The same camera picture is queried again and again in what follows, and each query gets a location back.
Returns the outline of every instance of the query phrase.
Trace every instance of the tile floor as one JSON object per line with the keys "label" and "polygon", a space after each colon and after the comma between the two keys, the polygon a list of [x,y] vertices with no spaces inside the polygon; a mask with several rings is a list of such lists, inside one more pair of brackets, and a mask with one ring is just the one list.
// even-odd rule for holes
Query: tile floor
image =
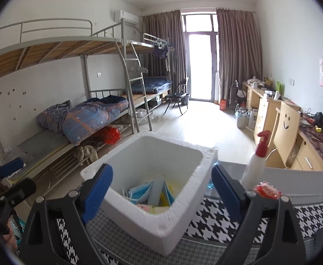
{"label": "tile floor", "polygon": [[[177,105],[169,107],[163,115],[166,105],[155,109],[152,116],[153,131],[159,134],[175,137],[190,143],[205,147],[217,147],[218,159],[240,164],[247,164],[250,154],[255,149],[253,133],[236,127],[233,112],[222,112],[219,106],[209,102],[190,101],[189,110],[181,115]],[[149,130],[147,120],[140,125],[140,130]],[[99,152],[99,157],[121,144],[131,135],[131,130],[122,133],[121,140],[113,146],[105,146]],[[64,181],[57,185],[46,196],[48,199],[65,196],[70,190],[82,183],[80,166]]]}

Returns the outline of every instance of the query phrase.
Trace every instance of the glass door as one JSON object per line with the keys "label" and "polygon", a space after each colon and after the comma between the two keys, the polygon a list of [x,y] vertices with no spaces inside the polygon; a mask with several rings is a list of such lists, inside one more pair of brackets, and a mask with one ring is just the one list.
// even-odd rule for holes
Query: glass door
{"label": "glass door", "polygon": [[217,15],[184,15],[183,22],[190,99],[214,102],[216,71],[219,67],[217,67]]}

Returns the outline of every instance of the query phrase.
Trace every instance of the air conditioner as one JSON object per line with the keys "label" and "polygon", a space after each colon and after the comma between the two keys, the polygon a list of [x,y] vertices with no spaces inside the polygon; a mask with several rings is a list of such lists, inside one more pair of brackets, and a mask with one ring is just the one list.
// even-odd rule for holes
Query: air conditioner
{"label": "air conditioner", "polygon": [[130,14],[130,13],[127,13],[123,10],[120,10],[120,11],[116,11],[114,13],[114,21],[115,22],[120,22],[121,19],[125,19],[126,22],[129,22],[131,24],[138,24],[139,22],[139,17],[138,16],[135,16],[133,14]]}

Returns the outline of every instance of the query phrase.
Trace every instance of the chair backrest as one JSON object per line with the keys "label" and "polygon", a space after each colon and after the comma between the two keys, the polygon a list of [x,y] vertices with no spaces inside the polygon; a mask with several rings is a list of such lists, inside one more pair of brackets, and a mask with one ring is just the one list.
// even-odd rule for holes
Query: chair backrest
{"label": "chair backrest", "polygon": [[300,113],[292,107],[282,102],[280,105],[280,116],[278,127],[273,139],[273,143],[277,148],[280,158],[285,167],[290,154],[294,148],[297,132],[300,124]]}
{"label": "chair backrest", "polygon": [[179,84],[177,85],[176,88],[176,93],[181,93],[181,92],[186,92],[186,87],[187,87],[187,83],[188,83],[188,77],[186,77],[185,79],[181,80],[179,82]]}

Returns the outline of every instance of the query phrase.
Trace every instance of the curtain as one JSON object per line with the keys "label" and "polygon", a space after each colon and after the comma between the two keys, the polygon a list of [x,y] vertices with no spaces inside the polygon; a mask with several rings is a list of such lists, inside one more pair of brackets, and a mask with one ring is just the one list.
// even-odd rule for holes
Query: curtain
{"label": "curtain", "polygon": [[217,9],[219,24],[219,101],[229,101],[238,80],[262,79],[262,48],[252,12]]}
{"label": "curtain", "polygon": [[[182,31],[182,18],[180,10],[144,16],[142,19],[143,32],[168,40],[175,48],[171,61],[173,61],[170,78],[173,81],[172,89],[175,91],[179,82],[186,77],[185,38]],[[166,72],[165,59],[155,54],[145,54],[144,66],[148,69],[149,77],[169,76]]]}

